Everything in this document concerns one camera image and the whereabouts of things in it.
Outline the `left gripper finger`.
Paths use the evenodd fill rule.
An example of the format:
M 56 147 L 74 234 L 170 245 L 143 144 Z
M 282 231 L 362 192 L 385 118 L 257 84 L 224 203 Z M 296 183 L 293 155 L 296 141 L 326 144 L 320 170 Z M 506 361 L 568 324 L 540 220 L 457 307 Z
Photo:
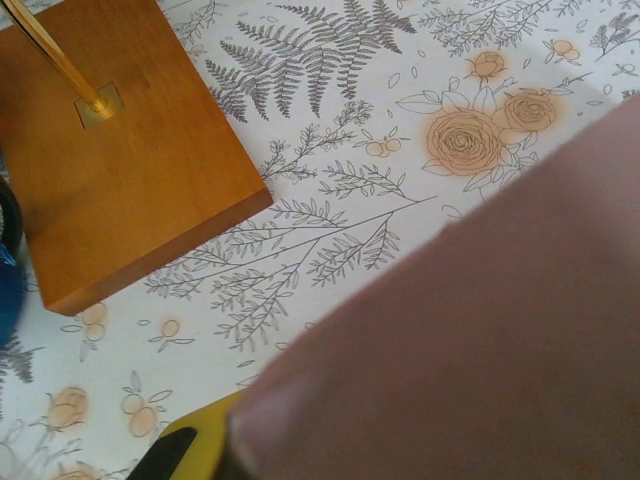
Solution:
M 170 423 L 129 474 L 130 480 L 248 479 L 229 446 L 235 392 Z

